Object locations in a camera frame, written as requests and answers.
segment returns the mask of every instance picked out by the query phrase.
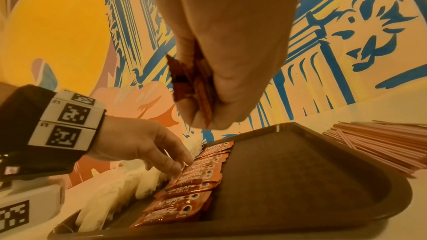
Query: brown tray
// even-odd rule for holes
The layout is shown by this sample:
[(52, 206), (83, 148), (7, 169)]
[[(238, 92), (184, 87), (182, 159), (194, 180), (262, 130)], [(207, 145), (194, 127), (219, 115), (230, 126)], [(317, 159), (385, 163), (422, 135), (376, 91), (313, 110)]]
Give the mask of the brown tray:
[(48, 239), (148, 240), (346, 228), (397, 215), (411, 202), (403, 175), (299, 124), (279, 124), (207, 146), (230, 140), (234, 148), (223, 165), (223, 180), (199, 222), (130, 229), (153, 200), (148, 198), (100, 232), (70, 233), (77, 229), (77, 212)]

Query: wrist band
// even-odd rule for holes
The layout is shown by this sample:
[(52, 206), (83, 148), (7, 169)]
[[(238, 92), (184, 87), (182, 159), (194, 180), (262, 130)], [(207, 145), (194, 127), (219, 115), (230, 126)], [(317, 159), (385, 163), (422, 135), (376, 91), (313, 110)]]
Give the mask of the wrist band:
[(18, 88), (0, 107), (1, 180), (70, 173), (105, 112), (101, 102), (69, 90)]

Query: hand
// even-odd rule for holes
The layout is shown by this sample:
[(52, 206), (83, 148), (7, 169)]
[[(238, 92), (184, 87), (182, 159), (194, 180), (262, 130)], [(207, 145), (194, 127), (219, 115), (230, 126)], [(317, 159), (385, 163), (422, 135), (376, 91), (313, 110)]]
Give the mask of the hand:
[(88, 156), (105, 161), (141, 159), (172, 176), (184, 163), (193, 164), (181, 140), (159, 122), (113, 116), (105, 116)]
[(286, 59), (297, 0), (155, 0), (191, 66), (197, 41), (213, 71), (220, 102), (206, 127), (196, 100), (177, 102), (192, 127), (226, 129), (256, 107)]

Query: yellow wall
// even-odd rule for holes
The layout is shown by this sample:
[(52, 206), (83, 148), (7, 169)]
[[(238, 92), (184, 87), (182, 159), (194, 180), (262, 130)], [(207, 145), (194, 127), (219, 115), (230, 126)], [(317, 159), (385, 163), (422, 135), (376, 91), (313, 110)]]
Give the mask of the yellow wall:
[[(153, 0), (8, 2), (9, 11), (0, 2), (0, 80), (70, 88), (104, 101), (109, 114), (160, 120), (183, 140), (201, 132), (217, 140), (427, 83), (427, 0), (300, 0), (288, 58), (257, 108), (226, 131), (201, 131), (173, 104), (165, 55), (176, 53), (175, 39)], [(115, 166), (80, 165), (74, 184), (91, 167)]]

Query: white table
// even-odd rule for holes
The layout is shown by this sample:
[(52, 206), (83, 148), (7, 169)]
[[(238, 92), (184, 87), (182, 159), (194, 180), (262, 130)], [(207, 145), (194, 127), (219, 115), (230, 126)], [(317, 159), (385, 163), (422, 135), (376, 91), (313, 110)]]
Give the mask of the white table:
[[(317, 132), (329, 129), (338, 121), (383, 120), (393, 122), (427, 123), (427, 86), (418, 85), (400, 88), (392, 94), (377, 99), (358, 102), (353, 105), (307, 116), (296, 120)], [(61, 213), (54, 219), (17, 233), (8, 240), (45, 240), (52, 228), (85, 205), (86, 200), (108, 179), (114, 179), (115, 171), (109, 171), (90, 179), (66, 192), (65, 204)], [(245, 236), (233, 239), (259, 240), (426, 240), (427, 224), (427, 171), (416, 173), (416, 179), (410, 179), (414, 192), (411, 205), (401, 214), (388, 221), (372, 224), (360, 229), (341, 232), (322, 232), (304, 234), (286, 234), (275, 236)]]

